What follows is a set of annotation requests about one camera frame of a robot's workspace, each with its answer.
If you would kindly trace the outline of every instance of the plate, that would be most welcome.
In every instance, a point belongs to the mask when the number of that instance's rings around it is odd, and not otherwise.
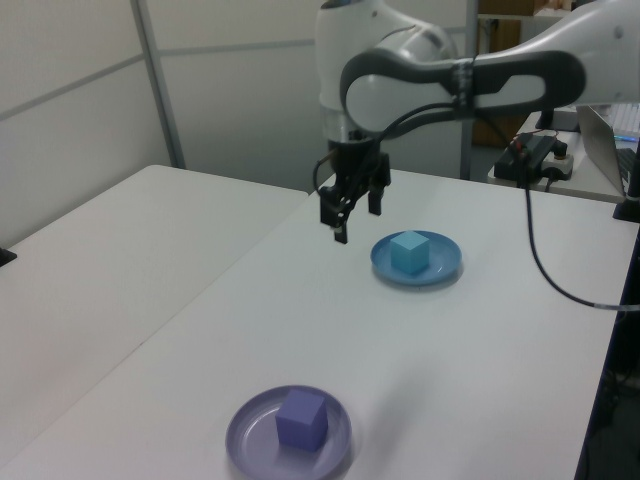
[[[384,237],[371,249],[371,263],[381,277],[402,285],[434,285],[450,279],[462,261],[462,252],[456,242],[435,232],[415,230],[429,239],[429,266],[413,275],[391,266],[392,238],[404,233],[397,232]]]
[[[327,405],[327,439],[310,453],[280,445],[276,413],[292,388],[322,395]],[[333,473],[349,453],[351,421],[340,402],[313,387],[289,385],[267,390],[238,410],[227,429],[227,454],[252,480],[321,480]]]

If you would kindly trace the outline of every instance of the black cable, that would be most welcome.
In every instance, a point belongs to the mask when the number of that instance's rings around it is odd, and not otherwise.
[[[318,185],[318,170],[320,170],[320,167],[322,165],[324,165],[328,160],[331,159],[331,157],[333,156],[333,151],[329,152],[329,155],[327,155],[324,158],[321,158],[320,160],[318,160],[315,164],[315,166],[313,167],[313,189],[316,191],[316,193],[318,195],[320,195],[320,198],[323,198],[322,195],[320,194],[320,186]]]
[[[555,134],[553,135],[553,138],[558,138],[558,135],[560,135],[560,132],[558,130],[551,130],[550,128],[537,128],[535,130],[531,130],[530,132],[521,132],[520,135],[524,135],[526,133],[530,133],[530,134],[536,134],[536,133],[542,133],[542,132],[555,132]]]
[[[556,181],[556,176],[551,172],[549,174],[549,180],[547,181],[547,186],[544,187],[545,193],[549,193],[549,189],[551,188],[551,184]]]
[[[409,120],[402,122],[402,124],[398,125],[398,127],[391,132],[387,138],[391,139],[402,137],[403,135],[414,131],[418,127],[423,127],[437,122],[450,122],[452,120],[455,120],[453,110],[418,115],[417,117],[410,118]]]
[[[576,303],[585,305],[587,307],[597,308],[600,310],[615,310],[618,312],[640,311],[640,305],[608,305],[608,304],[601,304],[601,303],[595,303],[595,302],[583,300],[582,298],[576,297],[575,295],[572,295],[571,293],[567,292],[562,287],[560,287],[556,282],[553,281],[553,279],[549,276],[547,271],[542,266],[542,263],[540,262],[540,258],[538,257],[538,251],[536,249],[535,238],[533,235],[533,214],[531,211],[531,192],[529,188],[529,181],[526,178],[528,156],[525,156],[524,160],[521,161],[519,158],[519,152],[516,150],[514,142],[510,142],[505,136],[505,134],[502,132],[502,130],[500,130],[500,128],[493,121],[491,121],[491,119],[486,118],[484,115],[482,115],[479,112],[476,112],[476,115],[480,120],[484,121],[487,125],[489,125],[489,127],[496,133],[496,135],[498,135],[502,139],[502,141],[507,145],[507,150],[509,150],[509,152],[511,152],[511,155],[513,155],[513,159],[516,162],[516,165],[519,163],[522,163],[522,172],[524,176],[524,182],[523,182],[524,194],[525,194],[526,203],[527,203],[527,227],[529,231],[529,245],[531,246],[531,253],[533,255],[534,261],[536,262],[536,265],[538,266],[538,270],[540,270],[540,273],[547,280],[549,285],[551,285],[556,291],[558,291],[560,294],[564,295],[568,299],[573,300]]]
[[[434,103],[434,104],[431,104],[431,105],[423,105],[421,107],[415,108],[415,109],[411,110],[410,112],[407,112],[404,115],[401,115],[400,117],[395,119],[393,122],[391,122],[391,124],[387,128],[385,128],[382,132],[380,132],[380,134],[373,140],[373,144],[369,148],[369,152],[367,153],[367,155],[365,156],[365,159],[363,160],[363,162],[360,164],[360,167],[356,171],[354,181],[351,182],[351,187],[350,187],[349,190],[347,190],[346,198],[347,199],[351,199],[351,197],[355,193],[355,189],[358,187],[358,185],[360,183],[360,180],[362,180],[362,177],[363,177],[363,175],[365,173],[367,164],[371,162],[371,160],[375,156],[375,153],[377,152],[380,144],[382,143],[382,141],[385,138],[387,138],[387,136],[389,136],[397,127],[400,127],[404,121],[409,120],[411,117],[415,117],[417,114],[422,113],[422,112],[426,112],[428,110],[436,110],[436,109],[439,109],[439,108],[452,109],[453,108],[453,104],[451,104],[451,103]],[[423,123],[422,125],[428,125],[429,123],[432,123],[434,121],[437,121],[437,120],[434,119],[434,120],[429,121],[429,119],[427,118],[427,119],[425,119],[425,123]]]

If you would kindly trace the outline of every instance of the laptop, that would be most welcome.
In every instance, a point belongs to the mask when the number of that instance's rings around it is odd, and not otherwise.
[[[616,148],[613,129],[591,107],[577,107],[578,123],[587,155],[604,173],[620,195],[626,194],[636,152]]]

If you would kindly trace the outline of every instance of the cube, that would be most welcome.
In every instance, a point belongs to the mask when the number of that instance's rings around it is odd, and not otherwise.
[[[329,427],[324,397],[291,389],[276,413],[276,427],[281,445],[317,451],[324,444]]]
[[[391,266],[414,275],[429,266],[429,239],[417,232],[407,231],[390,241]]]

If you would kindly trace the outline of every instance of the blue cube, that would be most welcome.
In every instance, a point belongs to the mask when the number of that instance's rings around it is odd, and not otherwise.
[[[414,275],[429,266],[429,239],[419,233],[407,231],[396,235],[391,245],[391,266]]]
[[[324,397],[291,389],[276,413],[276,427],[280,444],[317,451],[324,444],[329,427]]]

